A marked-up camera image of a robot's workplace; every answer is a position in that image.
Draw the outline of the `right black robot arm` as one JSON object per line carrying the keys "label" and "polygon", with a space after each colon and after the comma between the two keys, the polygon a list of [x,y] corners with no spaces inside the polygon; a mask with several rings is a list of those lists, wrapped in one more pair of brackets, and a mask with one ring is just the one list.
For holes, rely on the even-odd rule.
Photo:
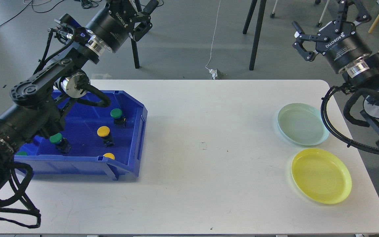
{"label": "right black robot arm", "polygon": [[356,29],[371,16],[361,0],[339,0],[338,5],[336,18],[316,35],[306,34],[293,21],[293,47],[309,62],[323,55],[333,71],[343,76],[345,82],[331,87],[322,98],[320,113],[326,129],[348,147],[379,155],[379,140],[377,147],[372,147],[349,139],[332,125],[327,114],[327,104],[335,93],[349,94],[343,108],[345,119],[356,126],[371,127],[379,135],[379,53],[372,54]]}

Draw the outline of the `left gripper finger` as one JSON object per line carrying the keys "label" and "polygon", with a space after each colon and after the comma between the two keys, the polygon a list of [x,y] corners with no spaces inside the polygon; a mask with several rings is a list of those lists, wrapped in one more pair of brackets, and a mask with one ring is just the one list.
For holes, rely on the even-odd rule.
{"label": "left gripper finger", "polygon": [[139,41],[152,29],[153,24],[150,21],[141,22],[136,28],[131,32],[131,39],[134,41]]}
{"label": "left gripper finger", "polygon": [[150,15],[159,6],[159,0],[150,0],[143,8],[143,14]]}

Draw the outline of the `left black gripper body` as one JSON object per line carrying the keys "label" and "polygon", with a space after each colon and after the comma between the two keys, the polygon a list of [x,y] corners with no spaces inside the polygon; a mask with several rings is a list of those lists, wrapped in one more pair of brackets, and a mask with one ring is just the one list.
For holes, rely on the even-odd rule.
{"label": "left black gripper body", "polygon": [[85,28],[115,53],[134,30],[139,17],[143,17],[143,12],[138,12],[131,0],[107,0]]}

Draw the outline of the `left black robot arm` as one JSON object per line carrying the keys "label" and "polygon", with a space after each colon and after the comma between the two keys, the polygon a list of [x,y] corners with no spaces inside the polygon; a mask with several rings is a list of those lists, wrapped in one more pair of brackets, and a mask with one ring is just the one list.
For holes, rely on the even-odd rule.
{"label": "left black robot arm", "polygon": [[26,194],[33,177],[29,164],[14,156],[35,136],[50,138],[65,129],[75,103],[106,108],[109,97],[90,84],[82,67],[99,62],[105,51],[116,52],[127,39],[139,41],[151,28],[158,0],[144,9],[138,0],[107,0],[86,25],[70,15],[48,30],[42,60],[29,79],[12,87],[13,105],[0,115],[0,221],[39,228],[41,214]]}

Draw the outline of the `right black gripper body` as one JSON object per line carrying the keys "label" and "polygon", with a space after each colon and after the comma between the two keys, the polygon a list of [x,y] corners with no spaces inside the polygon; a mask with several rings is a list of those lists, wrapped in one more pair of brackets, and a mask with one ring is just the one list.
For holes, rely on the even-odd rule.
{"label": "right black gripper body", "polygon": [[354,23],[342,23],[338,32],[334,32],[334,27],[335,24],[331,21],[318,31],[328,41],[317,42],[316,51],[322,54],[332,70],[339,74],[349,63],[369,57],[372,51],[356,33]]}

